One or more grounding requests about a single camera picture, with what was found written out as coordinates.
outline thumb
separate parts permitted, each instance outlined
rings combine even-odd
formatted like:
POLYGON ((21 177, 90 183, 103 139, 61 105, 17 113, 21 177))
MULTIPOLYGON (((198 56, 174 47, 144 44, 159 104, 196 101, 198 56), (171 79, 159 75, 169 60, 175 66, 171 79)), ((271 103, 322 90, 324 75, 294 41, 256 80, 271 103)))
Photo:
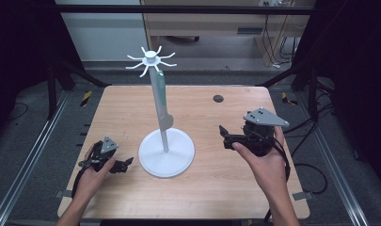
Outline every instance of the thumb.
POLYGON ((108 171, 110 171, 113 167, 114 167, 114 164, 115 164, 115 158, 111 157, 110 159, 108 159, 108 161, 105 162, 104 166, 102 167, 102 169, 100 169, 100 172, 102 174, 107 174, 108 171))
POLYGON ((255 155, 242 143, 234 142, 231 144, 231 146, 239 153, 247 163, 251 161, 251 158, 255 155))

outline human hand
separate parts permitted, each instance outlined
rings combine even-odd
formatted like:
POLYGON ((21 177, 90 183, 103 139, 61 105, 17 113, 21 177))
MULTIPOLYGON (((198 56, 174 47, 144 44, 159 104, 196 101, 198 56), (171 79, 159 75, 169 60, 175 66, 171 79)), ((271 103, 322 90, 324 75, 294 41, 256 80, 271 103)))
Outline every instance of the human hand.
MULTIPOLYGON (((275 126, 275 137, 282 146, 284 135, 279 126, 275 126)), ((232 146, 251 167, 255 179, 265 195, 283 192, 283 189, 286 189, 285 162, 275 148, 272 148, 267 155, 258 157, 241 143, 234 142, 232 146)))
MULTIPOLYGON (((87 151, 85 159, 88 159, 92 148, 93 145, 87 151)), ((105 162, 104 166, 99 171, 96 171, 91 166, 88 167, 79 180, 73 200, 88 203, 103 184, 105 175, 114 167, 114 163, 115 158, 112 157, 105 162)))
MULTIPOLYGON (((87 160, 90 155, 92 148, 93 145, 87 151, 85 160, 87 160)), ((113 168, 114 163, 115 159, 110 158, 99 171, 94 170, 91 166, 84 171, 78 182, 72 202, 57 221, 56 226, 76 226, 79 224, 88 203, 103 184, 105 175, 113 168)))

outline round white base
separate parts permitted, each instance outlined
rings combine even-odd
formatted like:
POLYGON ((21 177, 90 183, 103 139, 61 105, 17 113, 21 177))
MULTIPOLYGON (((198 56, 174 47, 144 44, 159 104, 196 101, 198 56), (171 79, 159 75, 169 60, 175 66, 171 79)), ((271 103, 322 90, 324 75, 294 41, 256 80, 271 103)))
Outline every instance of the round white base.
POLYGON ((151 175, 171 178, 187 170, 193 161, 193 141, 185 132, 169 128, 167 132, 168 152, 164 152, 159 129, 148 134, 140 144, 140 164, 151 175))

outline white wall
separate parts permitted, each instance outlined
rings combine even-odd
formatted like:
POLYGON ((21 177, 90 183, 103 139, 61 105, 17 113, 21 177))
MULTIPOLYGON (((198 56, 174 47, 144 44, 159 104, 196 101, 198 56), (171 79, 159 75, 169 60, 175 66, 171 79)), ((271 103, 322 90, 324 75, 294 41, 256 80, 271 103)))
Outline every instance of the white wall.
MULTIPOLYGON (((139 0, 56 0, 58 5, 140 5, 139 0)), ((148 49, 138 14, 61 13, 82 61, 128 61, 148 49)))

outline finger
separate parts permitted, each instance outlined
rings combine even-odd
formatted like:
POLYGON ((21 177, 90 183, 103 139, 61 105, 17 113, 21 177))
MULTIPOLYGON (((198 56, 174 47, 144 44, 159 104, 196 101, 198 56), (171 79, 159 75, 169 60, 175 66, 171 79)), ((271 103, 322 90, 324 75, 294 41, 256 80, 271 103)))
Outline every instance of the finger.
POLYGON ((255 155, 241 143, 234 142, 231 146, 245 159, 247 163, 251 162, 251 159, 255 157, 255 155))
POLYGON ((275 126, 275 137, 276 137, 276 140, 281 145, 283 145, 283 143, 284 143, 284 134, 283 134, 283 130, 281 129, 280 126, 275 126))
POLYGON ((89 150, 87 150, 87 153, 85 153, 85 160, 89 158, 89 155, 91 153, 91 150, 93 149, 94 143, 90 146, 89 150))
POLYGON ((102 173, 104 175, 107 174, 107 172, 110 171, 114 167, 115 161, 116 160, 114 157, 111 157, 110 159, 108 159, 108 161, 105 162, 102 169, 100 169, 99 173, 102 173))

